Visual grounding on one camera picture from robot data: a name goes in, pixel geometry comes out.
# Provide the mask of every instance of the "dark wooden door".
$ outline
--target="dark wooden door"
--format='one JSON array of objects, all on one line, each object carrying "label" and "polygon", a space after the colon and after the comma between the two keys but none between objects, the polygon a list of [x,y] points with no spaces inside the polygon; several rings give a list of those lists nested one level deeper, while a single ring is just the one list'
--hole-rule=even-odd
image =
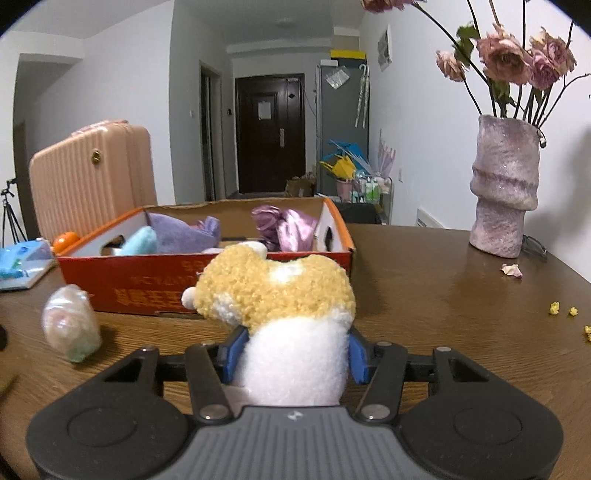
[{"label": "dark wooden door", "polygon": [[304,76],[236,80],[241,193],[283,192],[306,173]]}]

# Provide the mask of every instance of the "light blue plush toy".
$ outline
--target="light blue plush toy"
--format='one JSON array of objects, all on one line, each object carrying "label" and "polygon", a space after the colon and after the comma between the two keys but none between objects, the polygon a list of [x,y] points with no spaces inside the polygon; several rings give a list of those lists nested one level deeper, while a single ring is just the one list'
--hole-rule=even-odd
[{"label": "light blue plush toy", "polygon": [[150,226],[144,226],[135,232],[127,240],[121,250],[119,257],[130,257],[132,255],[154,255],[157,253],[158,241],[156,232]]}]

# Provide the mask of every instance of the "red cardboard box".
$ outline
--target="red cardboard box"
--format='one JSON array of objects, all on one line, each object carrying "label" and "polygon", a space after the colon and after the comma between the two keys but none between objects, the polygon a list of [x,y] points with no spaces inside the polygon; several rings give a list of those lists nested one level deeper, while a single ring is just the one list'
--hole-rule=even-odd
[{"label": "red cardboard box", "polygon": [[251,211],[261,205],[300,210],[319,220],[313,252],[269,253],[269,259],[289,261],[318,253],[332,258],[350,274],[353,241],[336,206],[322,198],[222,200],[197,206],[139,208],[82,238],[60,254],[58,262],[66,282],[90,293],[92,306],[98,312],[187,313],[181,305],[181,295],[195,285],[197,274],[215,255],[115,257],[106,252],[105,246],[120,237],[128,239],[147,225],[147,212],[164,213],[190,225],[214,216],[220,220],[222,240],[255,239],[258,231]]}]

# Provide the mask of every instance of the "blue gripper pad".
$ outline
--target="blue gripper pad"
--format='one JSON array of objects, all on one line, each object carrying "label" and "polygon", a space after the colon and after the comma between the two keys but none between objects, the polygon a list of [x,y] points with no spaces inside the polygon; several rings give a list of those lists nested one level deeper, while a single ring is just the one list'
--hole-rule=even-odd
[{"label": "blue gripper pad", "polygon": [[238,366],[238,360],[248,341],[248,330],[244,329],[241,334],[228,346],[228,353],[223,367],[223,383],[229,385],[234,380],[234,372]]},{"label": "blue gripper pad", "polygon": [[365,347],[355,335],[349,335],[349,369],[358,385],[367,385],[371,380],[371,370]]}]

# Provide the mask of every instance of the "refrigerator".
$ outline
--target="refrigerator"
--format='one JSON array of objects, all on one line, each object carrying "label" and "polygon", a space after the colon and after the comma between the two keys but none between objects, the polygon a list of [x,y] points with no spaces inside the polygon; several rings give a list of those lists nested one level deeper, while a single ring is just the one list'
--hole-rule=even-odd
[{"label": "refrigerator", "polygon": [[347,67],[349,80],[338,89],[332,88],[326,81],[327,74],[334,72],[335,67],[319,66],[316,70],[316,102],[317,102],[317,187],[318,193],[335,196],[336,180],[320,162],[325,156],[337,151],[330,140],[356,143],[368,158],[369,143],[369,110],[368,120],[363,128],[363,104],[359,126],[355,128],[359,89],[361,87],[362,72],[358,66]]}]

